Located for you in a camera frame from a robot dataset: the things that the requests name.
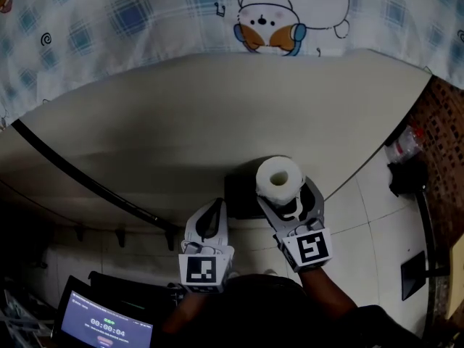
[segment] toilet paper roll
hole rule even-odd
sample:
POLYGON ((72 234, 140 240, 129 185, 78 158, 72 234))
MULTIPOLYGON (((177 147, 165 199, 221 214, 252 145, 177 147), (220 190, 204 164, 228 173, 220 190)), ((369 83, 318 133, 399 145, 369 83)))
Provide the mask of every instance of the toilet paper roll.
POLYGON ((256 192, 277 206, 287 205, 305 184, 298 165, 288 157, 264 161, 256 174, 256 192))

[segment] black object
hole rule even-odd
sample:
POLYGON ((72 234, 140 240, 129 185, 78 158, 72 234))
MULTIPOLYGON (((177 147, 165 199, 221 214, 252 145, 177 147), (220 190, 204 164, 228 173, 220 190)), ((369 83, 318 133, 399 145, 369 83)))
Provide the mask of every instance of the black object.
POLYGON ((123 229, 117 229, 115 231, 115 235, 117 237, 117 242, 120 247, 125 246, 125 231, 123 229))
POLYGON ((98 294, 137 306, 146 310, 154 318, 154 323, 162 323, 175 309, 186 293, 174 284, 167 286, 149 285, 121 278, 102 275, 92 271, 88 275, 91 288, 98 294))
MULTIPOLYGON (((436 269, 436 252, 435 252, 435 238, 434 231, 432 229, 432 223, 430 218, 430 213, 427 206, 426 192, 419 191, 415 193, 415 199, 419 206, 420 218, 422 219, 423 232, 426 237, 426 246, 427 246, 427 263, 428 271, 433 272, 436 269)), ((424 329, 423 339, 428 339, 431 334, 432 323, 434 321, 434 305, 435 305, 435 289, 436 289, 436 280, 431 278, 428 281, 428 307, 426 315, 426 327, 424 329)))
POLYGON ((236 219, 264 218, 256 200, 256 172, 248 175, 232 174, 224 179, 227 216, 236 219))
POLYGON ((412 158, 404 164, 391 163, 388 167, 393 175, 389 187, 395 196, 415 194, 426 189, 428 173, 425 162, 412 158))
POLYGON ((82 225, 74 226, 75 235, 78 237, 78 241, 84 241, 84 227, 82 225))
MULTIPOLYGON (((256 198, 256 173, 253 175, 232 174, 227 175, 224 180, 225 201, 227 202, 227 215, 236 219, 257 219, 265 218, 261 206, 256 198)), ((301 189, 301 203, 303 211, 301 218, 305 218, 315 205, 315 197, 310 188, 305 184, 301 189)), ((276 213, 281 216, 291 214, 297 210, 296 199, 291 200, 287 205, 276 208, 276 213)))
POLYGON ((449 276, 450 268, 426 270, 426 253, 420 252, 401 264, 401 300, 406 300, 426 284, 426 278, 449 276))
POLYGON ((16 120, 12 123, 13 128, 39 153, 42 154, 48 161, 53 165, 58 167, 61 171, 68 174, 72 179, 82 184, 84 187, 94 192, 102 199, 111 202, 113 205, 116 205, 122 210, 129 212, 130 214, 155 225, 167 232, 172 232, 175 234, 178 228, 167 222, 166 220, 153 215, 150 212, 134 205, 132 202, 127 201, 126 199, 118 196, 113 191, 110 191, 108 188, 102 186, 97 181, 94 181, 85 173, 81 172, 74 165, 70 164, 63 157, 57 154, 53 149, 51 149, 47 144, 45 144, 36 134, 34 134, 26 125, 22 123, 21 120, 16 120))

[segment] plaid fabric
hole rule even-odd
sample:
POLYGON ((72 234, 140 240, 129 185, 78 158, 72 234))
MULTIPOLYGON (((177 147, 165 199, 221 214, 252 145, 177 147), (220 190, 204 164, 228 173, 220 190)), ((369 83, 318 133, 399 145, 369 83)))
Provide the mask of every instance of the plaid fabric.
MULTIPOLYGON (((44 99, 134 67, 252 51, 234 30, 239 0, 8 1, 0 0, 0 125, 44 99)), ((305 22, 309 3, 286 1, 305 22)), ((464 88, 464 0, 349 0, 346 21, 346 38, 336 28, 308 28, 291 55, 370 49, 464 88)))

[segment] tiled floor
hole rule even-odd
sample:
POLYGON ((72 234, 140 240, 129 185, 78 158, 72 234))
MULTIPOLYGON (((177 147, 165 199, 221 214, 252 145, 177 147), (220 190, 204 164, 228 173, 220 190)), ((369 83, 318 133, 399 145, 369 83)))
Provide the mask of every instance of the tiled floor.
MULTIPOLYGON (((426 248, 421 217, 413 200, 396 198, 389 191, 386 163, 381 150, 326 202, 334 257, 324 269, 359 306, 381 305, 398 323, 421 335, 428 284, 402 302, 400 283, 400 265, 426 248)), ((274 269, 299 282, 265 220, 229 224, 238 272, 274 269)), ((86 231, 81 243, 73 229, 60 228, 46 253, 49 267, 25 271, 25 280, 55 307, 70 274, 82 281, 96 270, 145 283, 179 282, 178 248, 179 243, 170 252, 165 237, 154 234, 128 234, 120 248, 113 233, 96 231, 86 231)))

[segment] timer display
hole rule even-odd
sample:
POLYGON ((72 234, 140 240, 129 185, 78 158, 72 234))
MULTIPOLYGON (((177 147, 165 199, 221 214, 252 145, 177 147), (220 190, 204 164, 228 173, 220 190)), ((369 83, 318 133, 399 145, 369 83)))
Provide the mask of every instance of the timer display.
POLYGON ((96 348, 149 348, 153 325, 71 292, 62 331, 96 348))
POLYGON ((110 333, 116 333, 117 335, 125 336, 125 332, 120 330, 119 328, 114 328, 111 325, 107 325, 106 323, 101 323, 100 321, 95 320, 95 318, 92 318, 90 320, 90 323, 92 325, 95 325, 96 327, 102 327, 104 330, 108 330, 110 333))

